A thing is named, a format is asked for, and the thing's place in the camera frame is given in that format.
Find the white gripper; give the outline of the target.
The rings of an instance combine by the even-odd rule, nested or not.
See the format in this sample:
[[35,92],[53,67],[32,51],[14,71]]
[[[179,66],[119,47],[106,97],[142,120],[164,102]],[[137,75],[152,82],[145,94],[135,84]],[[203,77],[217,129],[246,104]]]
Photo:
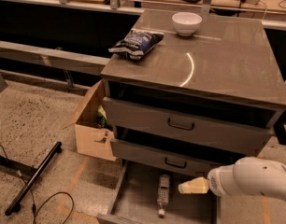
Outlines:
[[209,189],[217,196],[231,195],[234,190],[233,166],[212,169],[207,175],[207,180],[197,177],[179,184],[181,194],[206,194]]

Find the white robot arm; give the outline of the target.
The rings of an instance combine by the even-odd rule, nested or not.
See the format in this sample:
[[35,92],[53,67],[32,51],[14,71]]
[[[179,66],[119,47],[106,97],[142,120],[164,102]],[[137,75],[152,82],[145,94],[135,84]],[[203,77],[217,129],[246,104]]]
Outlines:
[[219,197],[253,195],[286,202],[286,165],[247,157],[210,170],[207,178],[197,177],[179,184],[181,194],[206,194],[210,190]]

